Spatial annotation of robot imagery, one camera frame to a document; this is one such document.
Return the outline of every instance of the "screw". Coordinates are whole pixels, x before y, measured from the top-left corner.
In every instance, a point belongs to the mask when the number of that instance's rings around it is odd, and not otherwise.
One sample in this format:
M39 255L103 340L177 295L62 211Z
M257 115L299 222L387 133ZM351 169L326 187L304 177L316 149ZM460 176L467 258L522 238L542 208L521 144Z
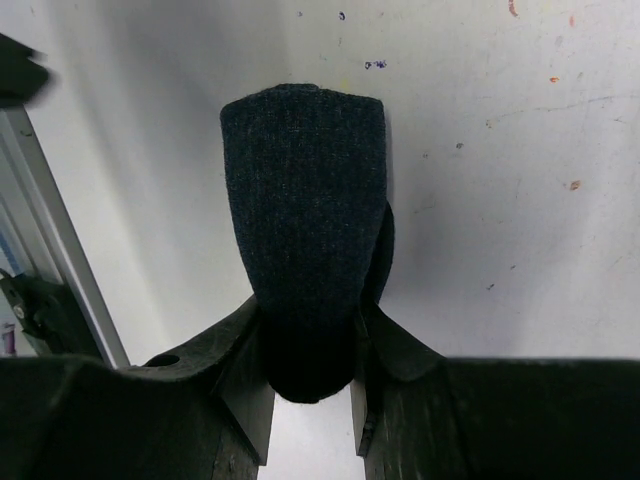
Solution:
M13 313L15 313L16 317L18 317L20 320L23 320L24 317L26 317L24 309L20 305L16 305L15 307L13 307Z

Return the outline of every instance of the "white backdrop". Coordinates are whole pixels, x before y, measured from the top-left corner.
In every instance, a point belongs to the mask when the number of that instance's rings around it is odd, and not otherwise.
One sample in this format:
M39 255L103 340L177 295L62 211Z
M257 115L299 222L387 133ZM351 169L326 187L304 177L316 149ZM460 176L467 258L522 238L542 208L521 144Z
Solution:
M509 4L0 6L59 75L31 118L132 361L250 295L218 114L281 82L385 103L383 307L414 335L448 355L637 357L640 4ZM348 395L278 402L274 421L261 478L362 478Z

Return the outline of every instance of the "knit sock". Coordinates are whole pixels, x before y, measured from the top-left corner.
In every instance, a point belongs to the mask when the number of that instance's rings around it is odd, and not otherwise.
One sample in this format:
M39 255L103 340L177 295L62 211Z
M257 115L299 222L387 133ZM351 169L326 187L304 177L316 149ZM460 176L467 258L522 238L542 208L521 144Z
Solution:
M283 397L317 402L353 378L354 315L361 296L379 299L391 265L382 103L280 85L220 118L267 377Z

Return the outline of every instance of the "paint speck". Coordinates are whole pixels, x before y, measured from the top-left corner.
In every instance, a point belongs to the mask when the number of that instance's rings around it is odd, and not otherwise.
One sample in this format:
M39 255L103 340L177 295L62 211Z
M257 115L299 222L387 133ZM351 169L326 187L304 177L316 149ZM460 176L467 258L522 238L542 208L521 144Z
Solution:
M509 0L509 12L514 17L518 18L518 12L516 12L515 0Z
M371 67L387 68L387 61L386 60L376 60L374 62L364 62L365 70L369 70Z

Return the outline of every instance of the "black holder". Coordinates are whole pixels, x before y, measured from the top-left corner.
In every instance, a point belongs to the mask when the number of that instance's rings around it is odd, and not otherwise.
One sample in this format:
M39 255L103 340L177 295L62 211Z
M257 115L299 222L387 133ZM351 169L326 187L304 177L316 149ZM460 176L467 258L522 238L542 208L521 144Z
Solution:
M236 312L145 366L0 361L0 478L255 479L274 391L261 313ZM351 385L368 480L640 478L640 363L446 359L373 302Z

